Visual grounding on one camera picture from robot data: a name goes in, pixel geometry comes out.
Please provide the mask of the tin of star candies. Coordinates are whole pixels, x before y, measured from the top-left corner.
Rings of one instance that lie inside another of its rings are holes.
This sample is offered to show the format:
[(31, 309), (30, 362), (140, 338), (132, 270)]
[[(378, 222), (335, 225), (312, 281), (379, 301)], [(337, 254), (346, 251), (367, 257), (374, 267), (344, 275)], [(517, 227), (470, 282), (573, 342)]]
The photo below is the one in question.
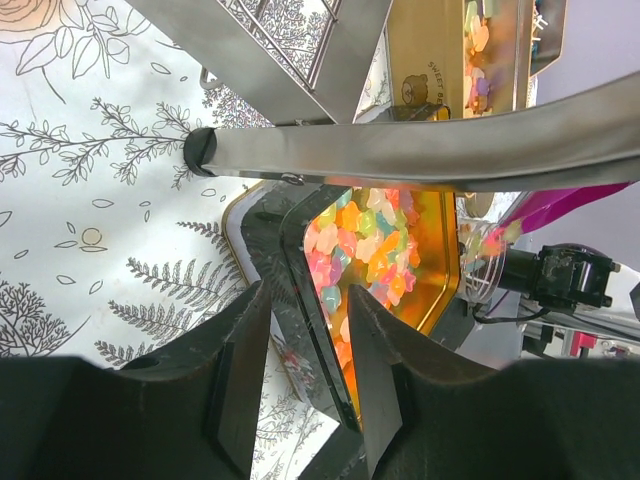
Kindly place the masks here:
[(366, 477), (349, 289), (431, 332), (459, 283), (456, 227), (454, 196), (427, 191), (265, 181), (227, 209), (226, 238), (246, 280), (270, 288), (272, 345), (305, 408), (281, 478)]

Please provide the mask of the magenta plastic scoop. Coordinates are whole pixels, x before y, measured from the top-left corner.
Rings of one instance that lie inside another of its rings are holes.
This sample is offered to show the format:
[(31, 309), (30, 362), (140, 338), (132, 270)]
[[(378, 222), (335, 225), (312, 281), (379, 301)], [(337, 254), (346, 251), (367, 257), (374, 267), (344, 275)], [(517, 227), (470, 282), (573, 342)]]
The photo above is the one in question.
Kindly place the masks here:
[(632, 182), (574, 189), (535, 191), (510, 215), (499, 222), (502, 228), (520, 225), (522, 234), (536, 231), (584, 205), (608, 197), (631, 186)]

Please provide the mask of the clear glass jar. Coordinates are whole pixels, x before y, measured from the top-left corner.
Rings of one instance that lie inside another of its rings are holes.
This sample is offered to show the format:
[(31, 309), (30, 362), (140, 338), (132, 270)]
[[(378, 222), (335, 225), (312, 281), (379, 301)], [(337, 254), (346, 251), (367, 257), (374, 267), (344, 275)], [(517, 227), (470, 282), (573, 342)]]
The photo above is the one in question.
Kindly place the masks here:
[(502, 276), (507, 250), (504, 229), (485, 220), (463, 219), (458, 225), (458, 245), (458, 295), (471, 304), (484, 304)]

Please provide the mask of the tin of popsicle candies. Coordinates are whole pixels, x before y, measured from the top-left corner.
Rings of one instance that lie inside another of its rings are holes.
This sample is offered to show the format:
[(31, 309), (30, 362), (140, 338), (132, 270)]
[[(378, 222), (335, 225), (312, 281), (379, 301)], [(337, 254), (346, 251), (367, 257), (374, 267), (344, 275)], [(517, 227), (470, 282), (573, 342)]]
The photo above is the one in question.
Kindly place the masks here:
[(386, 47), (394, 105), (443, 104), (452, 119), (527, 107), (534, 3), (401, 0)]

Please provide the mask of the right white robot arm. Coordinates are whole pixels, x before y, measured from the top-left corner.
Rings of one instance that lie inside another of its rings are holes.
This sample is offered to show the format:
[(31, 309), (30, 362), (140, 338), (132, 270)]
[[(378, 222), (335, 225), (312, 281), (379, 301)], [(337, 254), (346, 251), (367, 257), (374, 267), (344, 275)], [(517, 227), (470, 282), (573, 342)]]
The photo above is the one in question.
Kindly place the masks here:
[(529, 354), (543, 358), (559, 339), (562, 357), (639, 357), (638, 271), (572, 243), (477, 254), (463, 266), (474, 320), (520, 325)]

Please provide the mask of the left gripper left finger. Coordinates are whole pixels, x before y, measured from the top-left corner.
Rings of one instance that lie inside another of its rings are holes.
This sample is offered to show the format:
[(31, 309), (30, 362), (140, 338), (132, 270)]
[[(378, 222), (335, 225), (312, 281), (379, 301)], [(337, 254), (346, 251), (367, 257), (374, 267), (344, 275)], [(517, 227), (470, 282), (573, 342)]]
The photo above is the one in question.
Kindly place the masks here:
[(246, 479), (271, 297), (224, 310), (118, 370), (79, 357), (1, 363), (5, 479)]

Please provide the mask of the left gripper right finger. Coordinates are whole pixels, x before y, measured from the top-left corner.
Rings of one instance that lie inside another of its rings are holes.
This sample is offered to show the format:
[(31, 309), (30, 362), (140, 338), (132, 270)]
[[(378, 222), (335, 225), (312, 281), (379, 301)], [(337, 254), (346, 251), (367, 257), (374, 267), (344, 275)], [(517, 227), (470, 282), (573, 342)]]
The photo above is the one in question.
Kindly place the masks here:
[(358, 285), (348, 320), (371, 478), (638, 477), (637, 361), (495, 370), (412, 329)]

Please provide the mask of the steel dish rack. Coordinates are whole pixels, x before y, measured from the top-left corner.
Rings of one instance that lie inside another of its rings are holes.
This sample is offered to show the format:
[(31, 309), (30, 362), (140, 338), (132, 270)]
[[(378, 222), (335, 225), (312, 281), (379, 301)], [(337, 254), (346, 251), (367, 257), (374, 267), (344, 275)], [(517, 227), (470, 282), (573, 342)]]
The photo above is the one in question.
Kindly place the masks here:
[(333, 9), (309, 87), (218, 1), (138, 1), (135, 8), (269, 121), (266, 128), (192, 132), (184, 160), (198, 175), (478, 192), (639, 177), (637, 73), (514, 113), (359, 124), (389, 2), (342, 1)]

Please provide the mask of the tin of lollipop candies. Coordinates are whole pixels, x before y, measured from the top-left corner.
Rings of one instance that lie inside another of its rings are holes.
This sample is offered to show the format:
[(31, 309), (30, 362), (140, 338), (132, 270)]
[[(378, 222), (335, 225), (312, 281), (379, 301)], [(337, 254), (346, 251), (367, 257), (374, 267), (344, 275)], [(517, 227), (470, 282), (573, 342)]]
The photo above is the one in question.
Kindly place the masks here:
[(562, 54), (566, 23), (566, 0), (535, 0), (533, 3), (530, 75), (554, 64)]

